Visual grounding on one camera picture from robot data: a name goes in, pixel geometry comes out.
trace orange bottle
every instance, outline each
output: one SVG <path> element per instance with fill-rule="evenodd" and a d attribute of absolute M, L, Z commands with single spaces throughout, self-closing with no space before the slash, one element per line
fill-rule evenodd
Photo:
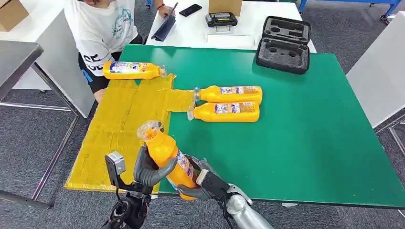
<path fill-rule="evenodd" d="M 205 89 L 196 87 L 194 97 L 196 101 L 204 100 L 211 103 L 253 101 L 260 105 L 263 92 L 259 86 L 209 86 Z"/>
<path fill-rule="evenodd" d="M 259 119 L 260 110 L 256 102 L 204 103 L 198 107 L 189 107 L 189 120 L 201 119 L 205 122 L 246 122 Z"/>
<path fill-rule="evenodd" d="M 146 79 L 166 77 L 164 66 L 145 62 L 106 61 L 103 65 L 103 74 L 110 80 Z"/>
<path fill-rule="evenodd" d="M 147 121 L 142 124 L 138 130 L 139 138 L 145 140 L 148 146 L 149 155 L 159 167 L 164 167 L 168 161 L 177 157 L 177 164 L 174 170 L 169 173 L 166 178 L 173 185 L 184 185 L 186 187 L 195 188 L 194 168 L 184 154 L 177 148 L 174 139 L 160 131 L 157 121 Z M 194 200 L 194 197 L 189 197 L 180 193 L 180 197 L 185 200 Z"/>

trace cardboard box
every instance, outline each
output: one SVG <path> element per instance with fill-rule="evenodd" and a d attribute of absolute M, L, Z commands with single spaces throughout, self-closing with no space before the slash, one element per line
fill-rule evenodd
<path fill-rule="evenodd" d="M 209 13 L 231 12 L 235 16 L 240 16 L 241 8 L 242 8 L 242 0 L 209 0 L 208 1 L 208 12 Z"/>
<path fill-rule="evenodd" d="M 28 16 L 20 0 L 0 0 L 0 31 L 10 31 Z"/>

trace white t-shirt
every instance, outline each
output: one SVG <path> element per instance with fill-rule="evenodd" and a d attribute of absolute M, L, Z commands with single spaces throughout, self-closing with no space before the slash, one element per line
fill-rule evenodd
<path fill-rule="evenodd" d="M 96 76 L 103 64 L 114 58 L 137 35 L 134 26 L 135 0 L 115 0 L 106 9 L 77 0 L 68 0 L 64 14 L 86 66 Z"/>

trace smartphone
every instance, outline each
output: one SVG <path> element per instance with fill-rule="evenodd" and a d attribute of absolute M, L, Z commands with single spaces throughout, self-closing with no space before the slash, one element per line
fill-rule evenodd
<path fill-rule="evenodd" d="M 187 16 L 201 10 L 201 8 L 202 7 L 200 5 L 194 4 L 194 5 L 192 5 L 192 6 L 188 7 L 188 8 L 180 11 L 179 14 L 183 15 L 184 17 L 187 17 Z"/>

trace floor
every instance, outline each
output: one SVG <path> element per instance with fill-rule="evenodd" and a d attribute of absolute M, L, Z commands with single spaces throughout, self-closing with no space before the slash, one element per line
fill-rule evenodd
<path fill-rule="evenodd" d="M 379 21 L 387 5 L 308 1 L 302 15 L 312 24 L 312 40 L 318 52 L 334 53 L 345 72 L 354 65 L 384 29 Z M 402 3 L 398 8 L 405 10 Z M 148 34 L 154 18 L 137 1 L 135 24 Z M 5 101 L 60 104 L 52 92 L 13 90 Z M 57 149 L 73 116 L 60 111 L 0 107 L 0 189 L 31 196 Z M 54 203 L 53 210 L 36 210 L 0 200 L 0 228 L 99 228 L 109 215 L 111 193 L 70 191 L 63 188 L 89 125 L 81 120 L 67 143 L 40 200 Z M 405 157 L 388 130 L 378 135 L 394 169 L 405 184 Z M 405 218 L 396 210 L 300 204 L 284 208 L 279 203 L 255 202 L 254 208 L 276 229 L 403 229 Z M 228 228 L 213 201 L 182 201 L 159 197 L 152 201 L 146 229 Z"/>

